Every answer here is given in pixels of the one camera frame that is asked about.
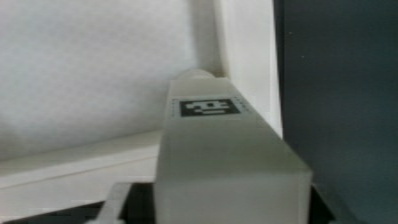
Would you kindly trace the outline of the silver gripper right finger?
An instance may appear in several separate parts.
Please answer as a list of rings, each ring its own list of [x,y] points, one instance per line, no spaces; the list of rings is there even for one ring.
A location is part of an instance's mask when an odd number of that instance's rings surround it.
[[[319,184],[312,185],[308,224],[349,224],[344,210],[338,205],[338,197],[329,189]]]

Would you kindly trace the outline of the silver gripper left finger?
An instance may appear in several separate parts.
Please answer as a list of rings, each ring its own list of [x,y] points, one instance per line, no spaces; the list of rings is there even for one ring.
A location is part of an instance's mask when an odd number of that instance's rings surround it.
[[[150,182],[118,183],[88,224],[157,224],[155,193]]]

